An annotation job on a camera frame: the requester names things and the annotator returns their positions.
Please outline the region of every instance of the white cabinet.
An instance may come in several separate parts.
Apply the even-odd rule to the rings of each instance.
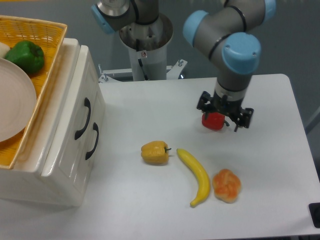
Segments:
[[[66,38],[61,50],[68,49],[72,51],[59,64],[59,71],[64,72],[54,79],[55,88],[63,85],[64,89],[51,95],[38,127],[42,135],[35,134],[39,137],[30,146],[31,153],[12,170],[1,169],[0,181],[6,185],[0,185],[0,198],[71,206],[82,203],[100,145],[105,101],[88,47]]]

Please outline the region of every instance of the yellow bell pepper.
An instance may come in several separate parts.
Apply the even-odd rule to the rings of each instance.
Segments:
[[[169,150],[164,141],[151,141],[141,147],[141,157],[148,164],[166,164]]]

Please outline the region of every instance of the banana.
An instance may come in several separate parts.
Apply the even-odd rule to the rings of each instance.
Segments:
[[[176,153],[180,160],[193,172],[198,181],[198,192],[194,200],[190,202],[192,208],[204,202],[210,193],[210,179],[204,167],[188,151],[178,148]]]

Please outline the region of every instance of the wicker basket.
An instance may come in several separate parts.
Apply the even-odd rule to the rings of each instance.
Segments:
[[[14,167],[17,155],[23,149],[29,132],[33,130],[66,32],[67,25],[62,23],[0,15],[0,42],[12,48],[19,41],[29,40],[39,45],[44,52],[44,67],[36,74],[29,74],[37,96],[34,112],[24,130],[0,142],[0,169]]]

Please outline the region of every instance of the black cable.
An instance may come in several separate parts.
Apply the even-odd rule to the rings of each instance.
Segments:
[[[137,52],[139,52],[139,45],[140,45],[140,40],[137,39],[137,40],[135,41],[135,50],[136,50]],[[140,65],[140,67],[141,67],[141,70],[142,70],[142,73],[143,73],[143,76],[144,76],[144,80],[149,81],[149,78],[148,78],[148,76],[147,76],[147,74],[146,74],[146,72],[145,72],[145,70],[144,70],[144,65],[142,64],[141,58],[138,58],[138,62],[139,62],[139,65]]]

